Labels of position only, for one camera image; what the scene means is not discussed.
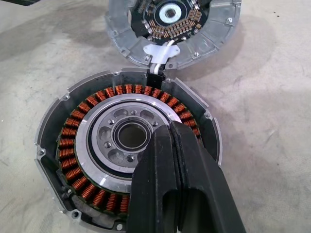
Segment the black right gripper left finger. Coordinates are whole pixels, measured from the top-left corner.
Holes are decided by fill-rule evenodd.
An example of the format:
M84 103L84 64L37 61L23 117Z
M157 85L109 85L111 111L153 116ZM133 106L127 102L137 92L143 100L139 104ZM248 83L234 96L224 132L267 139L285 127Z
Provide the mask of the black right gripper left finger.
M133 173L127 233L176 233L177 202L173 137L169 126L162 125Z

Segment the silver motor cover circuit board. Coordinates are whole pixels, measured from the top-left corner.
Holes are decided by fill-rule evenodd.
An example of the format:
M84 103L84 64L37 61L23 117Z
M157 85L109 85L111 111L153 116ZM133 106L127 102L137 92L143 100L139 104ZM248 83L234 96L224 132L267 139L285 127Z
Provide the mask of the silver motor cover circuit board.
M139 67L183 69L215 54L239 22L242 0L109 0L108 34Z

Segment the motor stator housing copper windings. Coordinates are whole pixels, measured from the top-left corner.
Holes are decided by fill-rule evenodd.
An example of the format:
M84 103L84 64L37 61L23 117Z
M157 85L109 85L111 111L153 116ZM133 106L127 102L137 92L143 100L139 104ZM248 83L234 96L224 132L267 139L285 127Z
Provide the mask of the motor stator housing copper windings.
M220 127L178 78L143 68L104 71L56 99L36 134L35 162L60 209L101 233L125 233L132 175L153 132L178 121L221 163Z

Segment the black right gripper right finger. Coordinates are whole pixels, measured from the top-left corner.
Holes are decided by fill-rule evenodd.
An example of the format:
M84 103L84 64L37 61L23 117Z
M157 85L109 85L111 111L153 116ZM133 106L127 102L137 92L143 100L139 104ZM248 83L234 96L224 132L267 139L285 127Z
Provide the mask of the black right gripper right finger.
M222 170L190 127L171 123L181 178L181 233L246 233Z

